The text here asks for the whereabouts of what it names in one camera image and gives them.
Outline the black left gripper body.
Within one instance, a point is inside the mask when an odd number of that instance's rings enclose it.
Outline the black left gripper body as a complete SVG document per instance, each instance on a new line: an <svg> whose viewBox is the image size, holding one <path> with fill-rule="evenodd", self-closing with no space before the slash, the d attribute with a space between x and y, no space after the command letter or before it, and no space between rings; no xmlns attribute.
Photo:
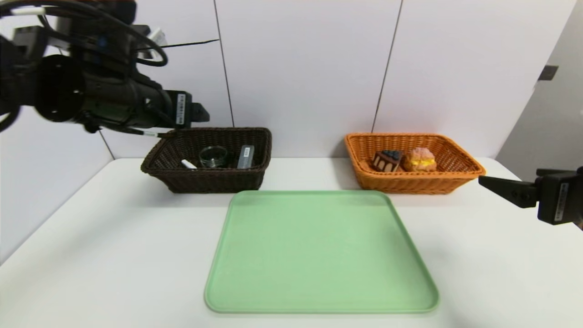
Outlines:
<svg viewBox="0 0 583 328"><path fill-rule="evenodd" d="M192 96L186 91L156 90L156 128L190 128Z"/></svg>

